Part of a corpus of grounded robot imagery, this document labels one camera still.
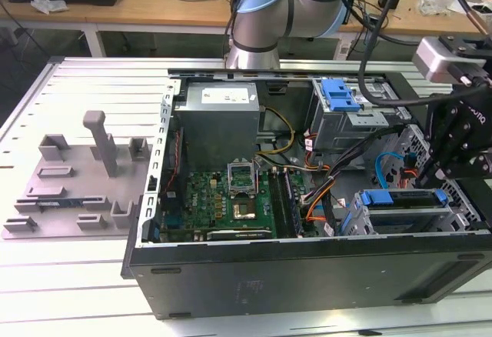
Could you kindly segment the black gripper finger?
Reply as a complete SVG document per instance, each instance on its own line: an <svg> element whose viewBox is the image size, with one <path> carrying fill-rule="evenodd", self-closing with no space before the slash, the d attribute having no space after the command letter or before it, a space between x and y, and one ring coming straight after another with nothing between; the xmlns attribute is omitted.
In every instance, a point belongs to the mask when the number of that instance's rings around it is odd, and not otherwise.
<svg viewBox="0 0 492 337"><path fill-rule="evenodd" d="M490 178L491 139L452 136L441 142L441 170L448 179Z"/></svg>
<svg viewBox="0 0 492 337"><path fill-rule="evenodd" d="M458 109L428 111L424 131L428 158L417 179L418 185L439 185L440 181L457 177L457 153L464 136L462 121Z"/></svg>

